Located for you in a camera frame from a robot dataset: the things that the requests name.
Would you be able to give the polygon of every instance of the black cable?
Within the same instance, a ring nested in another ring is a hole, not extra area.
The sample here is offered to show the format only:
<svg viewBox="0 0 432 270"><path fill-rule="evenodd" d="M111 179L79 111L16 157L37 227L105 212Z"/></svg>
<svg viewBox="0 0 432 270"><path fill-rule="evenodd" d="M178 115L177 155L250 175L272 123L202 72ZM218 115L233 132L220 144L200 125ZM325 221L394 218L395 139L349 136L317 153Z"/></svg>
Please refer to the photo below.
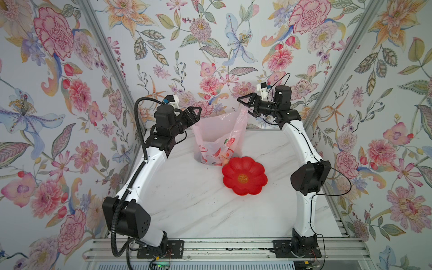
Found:
<svg viewBox="0 0 432 270"><path fill-rule="evenodd" d="M267 122L267 121L264 119L264 117L263 117L263 120L264 120L264 122L266 122L266 123L269 124L269 125L277 126L277 124L272 124L272 123Z"/></svg>
<svg viewBox="0 0 432 270"><path fill-rule="evenodd" d="M153 101L153 102L156 102L158 104L164 105L164 103L160 102L157 99L142 97L142 98L137 99L137 101L135 102L135 106L133 108L133 112L134 112L134 116L135 116L135 123L137 124L138 137L139 137L140 142L141 142L141 147L143 148L144 161L138 166L137 171L132 176L132 179L130 180L129 185L127 186L126 190L124 191L123 196L121 197L117 207L115 208L115 211L114 211L114 214L112 217L112 222L111 222L111 251L112 251L112 254L114 255L114 257L120 257L126 249L129 249L129 244L131 241L133 241L133 239L128 239L128 241L121 247L120 251L117 249L116 232L117 232L117 224L118 224L118 218L120 216L120 211L123 209L126 197L130 192L129 189L131 189L133 187L133 184L134 184L136 178L138 177L142 168L144 167L144 165L147 162L147 150L146 150L146 145L144 142L144 136L143 136L141 126L140 126L140 118L138 115L138 107L140 105L140 102L143 100L149 100L149 101Z"/></svg>
<svg viewBox="0 0 432 270"><path fill-rule="evenodd" d="M327 167L330 167L331 169L337 171L338 173L340 173L341 175L343 175L343 176L348 180L348 182L349 182L349 190L348 190L347 192L343 193L343 194L337 194L337 195L331 195L331 194L315 194L315 195L313 195L313 196L311 197L311 218L310 218L310 220L309 220L309 225L310 225L310 227L311 227L311 230L314 232L314 234L316 234L316 235L321 235L321 238L323 239L323 246L324 246L324 262L323 262L323 265L322 265L321 268L320 268L320 270L321 270L321 269L323 269L324 264L325 264L325 256L326 256L326 255L325 255L325 242L324 242L324 235L322 235L322 233L320 233L320 234L316 233L316 231L312 228L312 200L313 200L313 198L314 198L315 196L318 196L318 195L322 195L322 196L330 196L330 197L343 196L343 195L345 195L345 194L348 194L348 193L351 191L351 189L352 189L352 187L353 187L353 184L351 183L351 181L349 180L349 178L346 177L346 175L344 175L342 172L336 170L335 168L333 168L333 167L331 167L331 166L329 166L329 165L324 164L322 161L319 161L319 160L315 157L315 155L313 154L313 151L312 151L311 147L309 146L309 140L306 138L306 136L305 136L302 132L300 132L300 130L299 130L298 128L296 128L295 126L293 126L291 123L288 123L288 124L290 124L293 128L295 128L295 129L296 129L296 130L297 130L297 131L298 131L298 132L303 136L303 138L304 138L305 141L306 141L306 144L307 144L308 147L309 147L309 150L311 151L312 156L314 157L314 159L315 159L317 162L319 162L319 163L321 163L322 165L327 166Z"/></svg>
<svg viewBox="0 0 432 270"><path fill-rule="evenodd" d="M187 138L187 132L184 131L184 139L182 139L182 140L179 141L179 142L176 142L175 144L179 144L179 143L181 143L181 142L184 141L186 138Z"/></svg>

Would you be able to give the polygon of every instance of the pink flower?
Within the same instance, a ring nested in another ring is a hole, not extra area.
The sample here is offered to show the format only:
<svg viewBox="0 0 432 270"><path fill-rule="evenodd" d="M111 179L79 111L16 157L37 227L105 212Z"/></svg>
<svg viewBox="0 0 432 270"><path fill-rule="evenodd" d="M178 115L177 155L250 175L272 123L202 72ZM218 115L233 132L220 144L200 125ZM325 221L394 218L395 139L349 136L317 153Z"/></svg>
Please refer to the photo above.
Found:
<svg viewBox="0 0 432 270"><path fill-rule="evenodd" d="M206 117L213 112L213 105L209 104L208 101L199 101L193 104L194 107L201 107L201 117Z"/></svg>
<svg viewBox="0 0 432 270"><path fill-rule="evenodd" d="M408 221L411 225L411 230L419 233L422 229L431 228L431 220L427 217L431 215L431 207L422 205L426 201L423 196L417 196L416 190L412 186L408 189L397 187L396 193L387 191L387 201L392 203L390 219L396 222L400 221L400 225L405 229L408 228Z"/></svg>
<svg viewBox="0 0 432 270"><path fill-rule="evenodd" d="M81 241L86 225L86 215L80 209L73 215L67 215L66 221L60 227L60 234L57 237L58 251L68 255Z"/></svg>
<svg viewBox="0 0 432 270"><path fill-rule="evenodd" d="M336 23L332 21L325 22L309 33L308 51L322 49L329 44L337 31Z"/></svg>
<svg viewBox="0 0 432 270"><path fill-rule="evenodd" d="M111 88L111 83L109 82L109 80L107 79L107 77L102 76L102 83L105 85L106 88Z"/></svg>
<svg viewBox="0 0 432 270"><path fill-rule="evenodd" d="M393 169L395 169L395 171L400 172L400 174L397 175L398 179L401 179L402 176L405 176L405 180L408 182L408 184L410 184L410 186L413 186L411 182L415 183L419 187L423 186L422 182L413 178L421 177L422 174L419 172L409 172L416 166L414 163L410 163L404 168L403 159L399 159L399 166L396 166L393 162L391 163L391 165L393 166Z"/></svg>
<svg viewBox="0 0 432 270"><path fill-rule="evenodd" d="M312 31L324 22L330 9L331 4L327 0L300 0L289 18L288 26L294 25L294 33Z"/></svg>
<svg viewBox="0 0 432 270"><path fill-rule="evenodd" d="M69 168L67 168L66 165L69 163L69 161L72 160L72 157L69 157L69 151L66 151L64 158L62 153L58 154L58 160L60 162L57 162L55 160L51 162L51 165L53 165L58 169L50 171L50 176L53 176L54 174L58 174L57 179L63 176L63 171L65 172L69 171Z"/></svg>
<svg viewBox="0 0 432 270"><path fill-rule="evenodd" d="M287 44L288 46L291 46L295 43L295 37L294 36L290 36L289 38L286 39L285 44Z"/></svg>
<svg viewBox="0 0 432 270"><path fill-rule="evenodd" d="M110 137L114 133L114 125L113 124L102 124L102 133L106 137Z"/></svg>
<svg viewBox="0 0 432 270"><path fill-rule="evenodd" d="M107 37L108 43L111 46L111 49L120 49L120 47L116 47L118 45L118 41L111 42L111 37Z"/></svg>
<svg viewBox="0 0 432 270"><path fill-rule="evenodd" d="M404 145L410 143L410 139L407 137L408 130L403 122L399 122L394 125L391 129L388 129L383 133L383 137L394 145Z"/></svg>
<svg viewBox="0 0 432 270"><path fill-rule="evenodd" d="M291 87L291 101L303 98L307 94L313 92L317 87L317 83L310 83L307 80L301 79L295 86Z"/></svg>
<svg viewBox="0 0 432 270"><path fill-rule="evenodd" d="M93 101L89 107L89 118L90 118L90 122L95 126L97 125L96 123L102 120L103 118L101 110L99 110L99 106L96 103L96 101Z"/></svg>
<svg viewBox="0 0 432 270"><path fill-rule="evenodd" d="M242 82L241 84L237 83L236 86L234 86L234 88L232 89L232 92L233 93L231 95L234 98L239 98L244 95L255 92L255 89L251 83Z"/></svg>
<svg viewBox="0 0 432 270"><path fill-rule="evenodd" d="M73 49L78 58L83 62L84 66L92 69L94 62L93 47L91 46L86 34L79 31L75 32L73 37Z"/></svg>
<svg viewBox="0 0 432 270"><path fill-rule="evenodd" d="M234 78L234 75L229 76L228 74L226 74L225 78L220 77L220 79L222 80L222 82L221 82L222 85L226 84L229 86L229 83L238 81L239 78Z"/></svg>
<svg viewBox="0 0 432 270"><path fill-rule="evenodd" d="M396 158L396 149L384 139L372 140L368 146L370 159L378 165L389 165Z"/></svg>
<svg viewBox="0 0 432 270"><path fill-rule="evenodd" d="M201 77L213 76L215 73L216 67L213 67L209 63L203 62L201 64Z"/></svg>
<svg viewBox="0 0 432 270"><path fill-rule="evenodd" d="M212 34L210 24L201 18L194 20L189 27L192 35L199 41L206 41Z"/></svg>
<svg viewBox="0 0 432 270"><path fill-rule="evenodd" d="M336 156L338 169L349 179L355 178L359 172L357 168L359 163L356 161L355 156L348 152L342 151Z"/></svg>
<svg viewBox="0 0 432 270"><path fill-rule="evenodd" d="M337 48L335 48L335 47L334 47L334 44L332 43L332 44L331 44L331 48L332 48L333 50L335 50L335 51L341 51L341 50L345 49L345 46L346 46L347 44L349 44L349 41L350 41L350 40L351 40L351 36L349 36L349 37L346 39L346 42L344 42L343 39L341 39L341 40L339 40L339 44L341 45L341 47L337 47Z"/></svg>
<svg viewBox="0 0 432 270"><path fill-rule="evenodd" d="M122 111L120 90L117 89L115 93L109 94L108 98L110 103L108 111L115 115L115 119L118 121L121 118Z"/></svg>
<svg viewBox="0 0 432 270"><path fill-rule="evenodd" d="M73 50L73 34L63 15L50 7L41 7L39 17L36 17L33 23L38 38L51 56L56 54L63 61L70 57Z"/></svg>
<svg viewBox="0 0 432 270"><path fill-rule="evenodd" d="M313 64L311 66L308 66L308 76L315 76L317 72L317 65Z"/></svg>
<svg viewBox="0 0 432 270"><path fill-rule="evenodd" d="M35 192L35 199L32 200L33 216L43 218L45 214L51 215L60 204L61 196L60 183L48 179L39 184Z"/></svg>
<svg viewBox="0 0 432 270"><path fill-rule="evenodd" d="M173 10L177 7L178 10L180 10L180 6L184 6L187 4L187 2L184 2L182 0L170 0L170 2L168 2L166 5L167 6L171 6L172 8L170 8L169 10Z"/></svg>
<svg viewBox="0 0 432 270"><path fill-rule="evenodd" d="M284 75L286 74L285 71L276 71L271 74L271 76L267 79L267 85L278 86L282 83L282 80L280 80Z"/></svg>
<svg viewBox="0 0 432 270"><path fill-rule="evenodd" d="M36 183L31 173L24 174L22 178L12 180L1 189L1 193L8 199L13 201L13 204L19 207L26 206L30 197L33 196Z"/></svg>
<svg viewBox="0 0 432 270"><path fill-rule="evenodd" d="M350 132L344 132L337 138L337 144L342 151L351 153L357 142L357 135Z"/></svg>
<svg viewBox="0 0 432 270"><path fill-rule="evenodd" d="M290 50L282 49L276 51L269 60L268 68L271 71L284 70L289 64L292 63L292 53Z"/></svg>
<svg viewBox="0 0 432 270"><path fill-rule="evenodd" d="M42 237L32 244L29 258L26 261L27 269L46 270L50 269L57 259L58 243L54 237Z"/></svg>
<svg viewBox="0 0 432 270"><path fill-rule="evenodd" d="M205 77L200 83L200 88L211 94L219 88L219 80L216 77Z"/></svg>
<svg viewBox="0 0 432 270"><path fill-rule="evenodd" d="M92 100L87 83L83 83L80 79L74 80L69 86L69 99L78 111L86 111Z"/></svg>
<svg viewBox="0 0 432 270"><path fill-rule="evenodd" d="M75 168L81 168L81 174L89 172L89 167L93 167L99 164L98 157L99 152L98 146L93 143L93 140L88 140L86 142L81 142L81 148L76 147L75 150L78 154L72 156L75 160Z"/></svg>

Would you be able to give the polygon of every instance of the orange flower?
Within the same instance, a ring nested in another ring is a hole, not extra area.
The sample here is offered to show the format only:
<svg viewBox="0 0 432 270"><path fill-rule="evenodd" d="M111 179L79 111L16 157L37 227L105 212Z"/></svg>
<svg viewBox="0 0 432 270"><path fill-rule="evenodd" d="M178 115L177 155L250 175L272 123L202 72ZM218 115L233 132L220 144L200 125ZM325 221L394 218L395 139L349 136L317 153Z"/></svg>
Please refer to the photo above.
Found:
<svg viewBox="0 0 432 270"><path fill-rule="evenodd" d="M143 14L150 5L140 0L105 0L105 2L109 5L105 8L105 12L110 14L108 17L110 29L123 24L132 37L135 38L137 25L158 25L146 14Z"/></svg>
<svg viewBox="0 0 432 270"><path fill-rule="evenodd" d="M369 32L378 32L373 50L387 39L398 47L405 49L406 29L418 25L416 13L425 5L425 0L390 0L387 11L378 15Z"/></svg>

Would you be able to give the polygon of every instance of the green leaf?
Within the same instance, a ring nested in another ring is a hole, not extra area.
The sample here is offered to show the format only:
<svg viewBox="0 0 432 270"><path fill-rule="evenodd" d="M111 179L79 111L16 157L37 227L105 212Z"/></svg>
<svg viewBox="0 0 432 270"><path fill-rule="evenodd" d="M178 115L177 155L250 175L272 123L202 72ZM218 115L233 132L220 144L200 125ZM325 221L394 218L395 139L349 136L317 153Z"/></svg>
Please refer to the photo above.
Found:
<svg viewBox="0 0 432 270"><path fill-rule="evenodd" d="M240 11L238 12L238 15L240 16L241 21L243 22L244 21L244 17L246 15L246 9L245 9L245 7L242 4L240 4Z"/></svg>
<svg viewBox="0 0 432 270"><path fill-rule="evenodd" d="M201 3L198 3L198 12L204 13L204 7Z"/></svg>
<svg viewBox="0 0 432 270"><path fill-rule="evenodd" d="M352 25L353 23L358 22L362 16L363 16L363 13L360 13L360 14L357 14L356 16L354 16L351 19L351 21L349 22L349 24L347 25L347 27L350 26L350 25Z"/></svg>
<svg viewBox="0 0 432 270"><path fill-rule="evenodd" d="M375 85L376 85L375 71L372 71L371 75L369 76L368 83L366 84L366 91L368 93L368 96L371 96L372 91L374 91Z"/></svg>
<svg viewBox="0 0 432 270"><path fill-rule="evenodd" d="M331 4L331 7L335 9L342 9L344 7L352 5L353 2L351 0L338 0Z"/></svg>
<svg viewBox="0 0 432 270"><path fill-rule="evenodd" d="M216 24L215 17L213 16L212 13L210 13L210 12L207 11L207 12L204 13L204 16L206 17L207 21Z"/></svg>
<svg viewBox="0 0 432 270"><path fill-rule="evenodd" d="M339 197L339 203L338 204L340 204L340 206L344 209L344 210L346 210L346 202L345 202L345 198L343 198L343 197Z"/></svg>
<svg viewBox="0 0 432 270"><path fill-rule="evenodd" d="M353 12L356 11L357 9L358 9L357 6L349 6L349 7L345 8L345 9L340 13L340 15L348 14L348 13L353 13Z"/></svg>
<svg viewBox="0 0 432 270"><path fill-rule="evenodd" d="M427 166L416 166L423 175L425 182L432 187L432 168Z"/></svg>
<svg viewBox="0 0 432 270"><path fill-rule="evenodd" d="M180 29L175 29L171 34L171 40L175 40L180 35Z"/></svg>
<svg viewBox="0 0 432 270"><path fill-rule="evenodd" d="M421 112L422 127L432 140L432 110L425 105L416 105Z"/></svg>
<svg viewBox="0 0 432 270"><path fill-rule="evenodd" d="M69 143L70 136L72 134L72 128L75 126L76 123L70 124L66 126L63 131L60 133L60 135L55 138L52 148L51 148L51 154L53 159L63 151L66 146Z"/></svg>
<svg viewBox="0 0 432 270"><path fill-rule="evenodd" d="M350 231L352 231L352 232L356 232L355 231L355 229L354 229L354 225L351 223L351 222L347 222L346 223L346 226L348 227L348 229L350 230Z"/></svg>
<svg viewBox="0 0 432 270"><path fill-rule="evenodd" d="M402 258L400 258L400 267L405 268L410 265L410 260L408 260L408 256L405 255Z"/></svg>
<svg viewBox="0 0 432 270"><path fill-rule="evenodd" d="M193 35L187 35L183 41L181 42L180 48L183 48L184 46L187 46L189 44L194 44L197 43L198 40L196 37L194 37Z"/></svg>
<svg viewBox="0 0 432 270"><path fill-rule="evenodd" d="M412 66L406 67L404 70L398 72L398 74L408 75L408 74L416 72L417 69L419 69L419 68L421 68L421 66L412 65Z"/></svg>
<svg viewBox="0 0 432 270"><path fill-rule="evenodd" d="M66 5L64 5L63 10L61 11L61 14L65 17L71 17L73 15L74 9L75 8L72 5L66 4Z"/></svg>
<svg viewBox="0 0 432 270"><path fill-rule="evenodd" d="M382 56L384 57L384 61L391 67L397 66L397 55L394 50L389 48L383 48Z"/></svg>
<svg viewBox="0 0 432 270"><path fill-rule="evenodd" d="M107 159L105 158L104 154L101 153L101 165L104 166L106 168L107 166Z"/></svg>
<svg viewBox="0 0 432 270"><path fill-rule="evenodd" d="M223 7L226 7L224 3L219 2L219 1L214 1L212 4L213 4L213 6L214 6L215 8L217 8L217 9L221 9L221 8L223 8Z"/></svg>
<svg viewBox="0 0 432 270"><path fill-rule="evenodd" d="M208 54L210 54L213 57L218 58L228 58L228 54L222 47L210 47L210 46L202 46L200 48L202 51L206 51Z"/></svg>
<svg viewBox="0 0 432 270"><path fill-rule="evenodd" d="M201 42L204 45L210 46L210 47L220 47L219 42L214 38L208 38L207 40Z"/></svg>
<svg viewBox="0 0 432 270"><path fill-rule="evenodd" d="M296 103L292 103L292 104L291 104L291 109L294 109L295 107L297 107L297 106L299 106L299 105L304 105L304 104L305 104L305 102L302 101L302 100L297 101Z"/></svg>
<svg viewBox="0 0 432 270"><path fill-rule="evenodd" d="M168 65L168 61L166 60L165 56L160 54L159 52L152 50L153 56L156 58L157 61L159 61L162 65Z"/></svg>
<svg viewBox="0 0 432 270"><path fill-rule="evenodd" d="M143 59L147 55L147 49L144 45L143 38L138 38L133 45L133 51L135 53L135 60Z"/></svg>
<svg viewBox="0 0 432 270"><path fill-rule="evenodd" d="M420 38L413 38L410 50L408 51L408 59L411 62L419 61L425 52L425 43Z"/></svg>
<svg viewBox="0 0 432 270"><path fill-rule="evenodd" d="M391 236L398 236L401 234L404 234L404 232L401 228L394 224L385 224L381 227L383 230L386 231L386 233L390 234Z"/></svg>
<svg viewBox="0 0 432 270"><path fill-rule="evenodd" d="M161 33L159 33L156 30L148 29L148 30L142 31L141 33L143 35L145 35L146 37L151 38L151 39L164 39L165 38L164 35L162 35Z"/></svg>
<svg viewBox="0 0 432 270"><path fill-rule="evenodd" d="M426 80L419 79L419 80L411 81L404 85L399 85L398 87L404 90L413 91L414 93L419 95L427 95L429 92L428 83L429 82Z"/></svg>
<svg viewBox="0 0 432 270"><path fill-rule="evenodd" d="M0 143L0 168L3 168L22 156L29 147L28 143Z"/></svg>
<svg viewBox="0 0 432 270"><path fill-rule="evenodd" d="M374 239L374 241L376 241L376 232L375 232L374 227L369 226L369 232L371 233L371 236Z"/></svg>
<svg viewBox="0 0 432 270"><path fill-rule="evenodd" d="M326 128L326 129L324 130L324 132L325 132L325 133L327 133L327 134L329 134L329 133L332 133L332 132L334 132L334 129L333 129L333 128L330 128L330 127L328 127L328 128Z"/></svg>
<svg viewBox="0 0 432 270"><path fill-rule="evenodd" d="M427 63L429 63L430 60L432 60L432 49L430 49L430 50L426 53L425 58L423 59L422 66L424 66L424 65L427 64Z"/></svg>
<svg viewBox="0 0 432 270"><path fill-rule="evenodd" d="M379 232L382 234L382 236L384 236L385 238L387 238L390 241L390 236L388 236L388 234L385 232L385 230L383 230L381 227L379 227Z"/></svg>
<svg viewBox="0 0 432 270"><path fill-rule="evenodd" d="M167 28L168 30L174 28L174 23L168 16L164 14L156 14L156 17L158 17L163 27Z"/></svg>
<svg viewBox="0 0 432 270"><path fill-rule="evenodd" d="M384 93L381 94L380 98L388 96L391 93L392 90L393 90L393 88L389 88L389 89L385 90Z"/></svg>
<svg viewBox="0 0 432 270"><path fill-rule="evenodd" d="M155 50L162 51L165 49L165 46L157 40L147 40L147 43L150 44Z"/></svg>

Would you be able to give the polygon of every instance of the robotic arm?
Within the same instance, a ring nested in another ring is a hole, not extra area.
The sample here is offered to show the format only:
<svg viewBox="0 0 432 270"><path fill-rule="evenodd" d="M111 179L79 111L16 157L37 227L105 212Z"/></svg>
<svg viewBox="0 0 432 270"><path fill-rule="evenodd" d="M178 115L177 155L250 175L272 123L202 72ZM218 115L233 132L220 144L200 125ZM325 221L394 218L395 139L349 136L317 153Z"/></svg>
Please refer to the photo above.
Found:
<svg viewBox="0 0 432 270"><path fill-rule="evenodd" d="M318 247L314 232L315 205L317 194L321 190L328 173L330 162L323 161L313 148L303 127L302 119L291 107L291 88L276 86L272 102L264 101L266 95L256 93L242 96L237 100L248 108L253 117L271 115L280 129L290 138L299 169L291 175L291 185L297 191L297 220L292 229L291 251L295 256L307 255Z"/></svg>

